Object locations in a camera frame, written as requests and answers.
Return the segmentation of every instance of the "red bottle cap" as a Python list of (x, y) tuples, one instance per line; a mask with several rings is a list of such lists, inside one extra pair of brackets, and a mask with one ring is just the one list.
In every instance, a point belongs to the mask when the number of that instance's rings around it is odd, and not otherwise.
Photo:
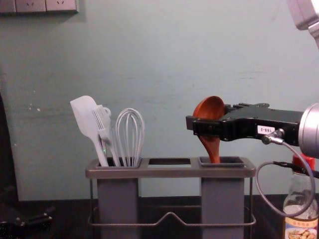
[[(311, 168), (311, 170), (315, 169), (315, 158), (311, 158), (308, 156), (305, 156), (303, 153), (301, 153), (301, 156), (305, 159), (305, 161), (308, 163), (309, 167)], [(299, 157), (297, 155), (294, 154), (293, 156), (293, 164), (298, 165), (302, 168), (304, 168), (303, 163), (301, 162), (301, 160), (299, 159)]]

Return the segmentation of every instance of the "utensil holder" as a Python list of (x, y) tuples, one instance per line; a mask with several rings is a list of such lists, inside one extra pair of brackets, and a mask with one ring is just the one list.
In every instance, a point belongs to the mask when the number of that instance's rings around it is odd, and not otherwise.
[[(167, 167), (185, 165), (189, 167)], [(98, 185), (100, 222), (92, 228), (101, 228), (101, 239), (139, 239), (143, 228), (155, 228), (167, 217), (174, 217), (186, 228), (201, 228), (202, 239), (237, 238), (244, 236), (244, 227), (256, 220), (252, 214), (252, 178), (255, 166), (240, 157), (221, 157), (220, 164), (209, 163), (207, 157), (196, 158), (142, 158), (137, 167), (101, 167), (94, 160), (86, 169)], [(167, 212), (157, 221), (139, 222), (139, 178), (201, 178), (201, 222), (186, 223), (175, 212)], [(244, 179), (250, 179), (249, 222), (244, 223)]]

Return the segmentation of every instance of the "bottle label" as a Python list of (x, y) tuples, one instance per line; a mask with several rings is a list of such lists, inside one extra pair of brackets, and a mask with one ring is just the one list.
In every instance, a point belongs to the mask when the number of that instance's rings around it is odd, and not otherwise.
[(311, 220), (285, 218), (285, 239), (317, 239), (318, 218)]

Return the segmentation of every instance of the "wooden spoon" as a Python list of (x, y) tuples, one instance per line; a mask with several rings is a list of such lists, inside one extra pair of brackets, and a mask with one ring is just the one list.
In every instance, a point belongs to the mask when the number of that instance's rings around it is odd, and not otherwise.
[[(225, 105), (221, 98), (211, 96), (202, 100), (194, 110), (193, 116), (201, 119), (219, 120), (225, 114)], [(199, 136), (206, 148), (211, 163), (220, 163), (219, 142), (217, 137)]]

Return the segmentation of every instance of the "utensil holder compartment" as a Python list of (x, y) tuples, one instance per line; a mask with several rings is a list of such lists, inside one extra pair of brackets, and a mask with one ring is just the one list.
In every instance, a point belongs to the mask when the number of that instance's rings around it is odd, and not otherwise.
[[(94, 160), (86, 169), (92, 180), (97, 180), (100, 222), (89, 218), (92, 228), (101, 228), (101, 239), (142, 239), (143, 234), (159, 238), (156, 230), (162, 223), (175, 220), (180, 224), (174, 238), (185, 238), (187, 230), (201, 231), (202, 239), (237, 238), (244, 236), (244, 227), (256, 220), (252, 214), (252, 178), (255, 166), (247, 158), (221, 157), (220, 165), (212, 165), (207, 157), (197, 158), (142, 158), (137, 167), (101, 167)], [(139, 178), (201, 178), (199, 205), (145, 205), (139, 198)], [(244, 179), (250, 178), (248, 222), (244, 222)], [(152, 208), (154, 215), (145, 220), (142, 210)], [(185, 222), (183, 213), (200, 210), (201, 218)]]

